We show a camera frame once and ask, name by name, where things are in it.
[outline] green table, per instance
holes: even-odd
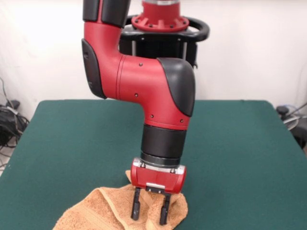
[[[127,184],[143,113],[118,101],[42,102],[0,177],[0,229],[51,229],[100,186]],[[263,101],[197,101],[177,229],[306,230],[307,160]]]

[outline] black joint cover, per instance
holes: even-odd
[[[124,28],[130,0],[103,0],[102,4],[102,22]]]
[[[192,116],[195,103],[195,77],[193,67],[178,58],[158,58],[164,69],[168,87],[177,108]]]
[[[164,158],[141,152],[141,160],[151,166],[159,168],[176,168],[180,164],[180,158]]]
[[[82,39],[82,52],[88,85],[94,95],[106,99],[102,90],[99,64],[91,45]]]
[[[172,130],[144,125],[142,152],[160,158],[180,159],[186,130]]]
[[[96,22],[98,19],[99,0],[83,0],[83,20]]]

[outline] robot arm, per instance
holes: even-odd
[[[118,50],[130,0],[84,0],[83,60],[91,91],[101,98],[138,103],[144,110],[141,159],[131,167],[136,186],[132,218],[138,219],[140,188],[169,196],[179,193],[186,170],[180,166],[195,101],[192,66],[177,58],[149,59]]]

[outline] towel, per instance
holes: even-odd
[[[126,171],[130,180],[130,171]],[[164,195],[141,190],[140,217],[130,218],[135,187],[101,187],[64,212],[53,230],[172,230],[188,214],[183,194],[171,196],[167,224],[159,224]]]

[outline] white wall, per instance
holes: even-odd
[[[47,99],[95,98],[81,53],[82,0],[0,0],[0,76],[31,117]],[[198,99],[307,99],[307,1],[181,0],[182,14],[205,21]],[[141,12],[132,0],[130,14]]]

